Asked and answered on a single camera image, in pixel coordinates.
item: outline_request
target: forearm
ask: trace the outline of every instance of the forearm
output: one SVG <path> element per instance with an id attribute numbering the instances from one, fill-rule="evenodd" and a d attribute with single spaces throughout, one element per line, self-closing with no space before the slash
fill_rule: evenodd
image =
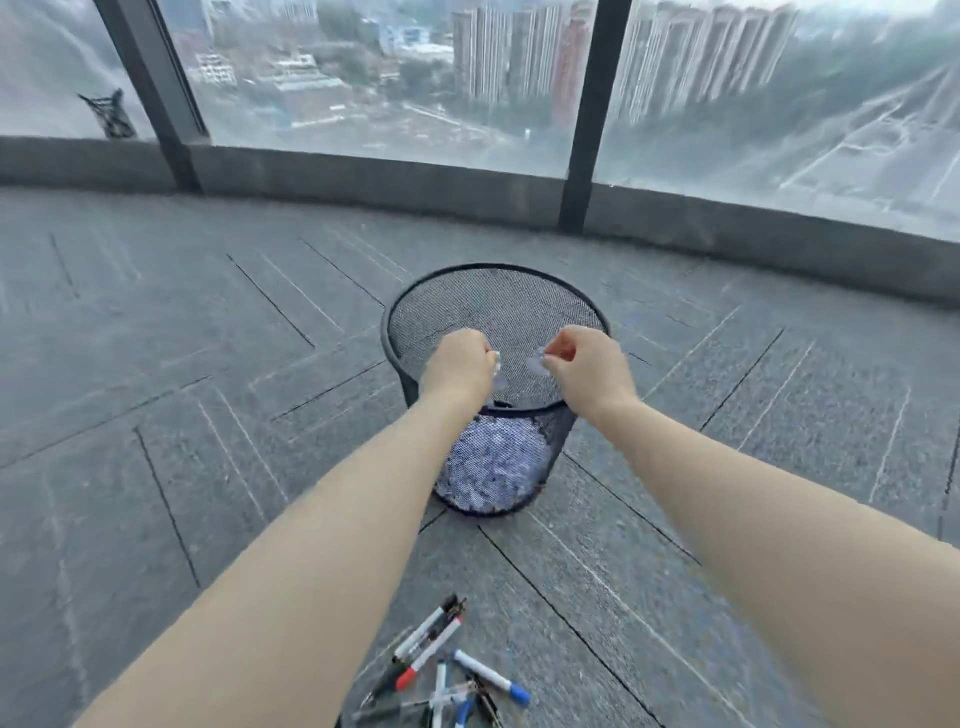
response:
<path id="1" fill-rule="evenodd" d="M 639 402 L 597 424 L 837 725 L 955 724 L 960 552 Z"/>
<path id="2" fill-rule="evenodd" d="M 79 725 L 332 728 L 472 414 L 422 400 L 343 461 Z"/>

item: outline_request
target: window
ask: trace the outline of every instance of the window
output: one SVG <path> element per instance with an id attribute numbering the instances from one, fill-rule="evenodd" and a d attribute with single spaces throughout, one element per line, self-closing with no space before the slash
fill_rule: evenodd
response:
<path id="1" fill-rule="evenodd" d="M 635 0 L 595 180 L 960 233 L 960 0 Z"/>
<path id="2" fill-rule="evenodd" d="M 0 134 L 153 138 L 93 0 L 0 0 Z"/>
<path id="3" fill-rule="evenodd" d="M 563 177 L 596 3 L 160 0 L 214 143 Z"/>

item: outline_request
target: left hand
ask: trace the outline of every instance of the left hand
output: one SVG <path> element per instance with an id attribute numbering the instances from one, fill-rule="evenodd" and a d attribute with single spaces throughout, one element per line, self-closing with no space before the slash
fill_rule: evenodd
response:
<path id="1" fill-rule="evenodd" d="M 420 379 L 420 397 L 462 404 L 472 417 L 493 393 L 496 352 L 472 328 L 449 333 L 430 357 Z"/>

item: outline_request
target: black wire mesh wastebasket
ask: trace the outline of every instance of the black wire mesh wastebasket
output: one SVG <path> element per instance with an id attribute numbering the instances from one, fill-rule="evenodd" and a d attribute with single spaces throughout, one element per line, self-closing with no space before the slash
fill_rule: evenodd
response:
<path id="1" fill-rule="evenodd" d="M 444 268 L 387 306 L 383 349 L 408 407 L 417 401 L 427 361 L 450 332 L 475 328 L 500 352 L 497 391 L 453 446 L 434 488 L 448 507 L 503 516 L 540 493 L 577 419 L 540 356 L 571 324 L 610 333 L 606 317 L 569 283 L 502 263 Z"/>

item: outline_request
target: blue marker cap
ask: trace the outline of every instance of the blue marker cap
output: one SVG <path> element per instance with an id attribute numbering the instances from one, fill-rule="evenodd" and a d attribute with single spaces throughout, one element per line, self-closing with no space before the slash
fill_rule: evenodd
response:
<path id="1" fill-rule="evenodd" d="M 511 684 L 510 697 L 517 705 L 522 705 L 524 708 L 530 705 L 530 693 L 519 685 Z"/>
<path id="2" fill-rule="evenodd" d="M 464 728 L 467 725 L 467 719 L 470 717 L 470 709 L 473 707 L 473 698 L 469 697 L 460 704 L 457 709 L 456 728 Z"/>

